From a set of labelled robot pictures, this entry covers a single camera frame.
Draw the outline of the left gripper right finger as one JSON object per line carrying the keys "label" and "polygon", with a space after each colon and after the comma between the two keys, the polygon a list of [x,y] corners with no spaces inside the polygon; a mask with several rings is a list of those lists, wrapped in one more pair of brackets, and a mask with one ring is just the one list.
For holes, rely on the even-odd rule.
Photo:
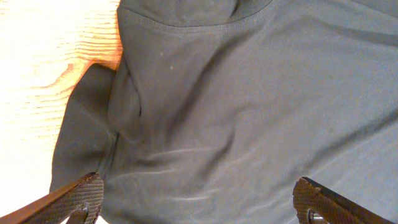
{"label": "left gripper right finger", "polygon": [[308,177],[299,178],[292,195],[300,224],[393,224]]}

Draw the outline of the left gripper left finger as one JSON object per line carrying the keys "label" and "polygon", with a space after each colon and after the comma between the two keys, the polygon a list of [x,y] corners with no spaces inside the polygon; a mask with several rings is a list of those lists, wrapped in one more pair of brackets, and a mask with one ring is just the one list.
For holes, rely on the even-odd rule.
{"label": "left gripper left finger", "polygon": [[95,223],[104,198],[100,175],[91,172],[1,217],[1,223]]}

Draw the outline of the black polo shirt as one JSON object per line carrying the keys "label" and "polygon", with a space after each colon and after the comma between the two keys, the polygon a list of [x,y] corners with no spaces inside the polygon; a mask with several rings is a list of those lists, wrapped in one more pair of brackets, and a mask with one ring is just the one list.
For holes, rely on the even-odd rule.
{"label": "black polo shirt", "polygon": [[109,223],[295,223],[309,177],[397,221],[396,1],[121,1],[117,70],[73,90],[50,188]]}

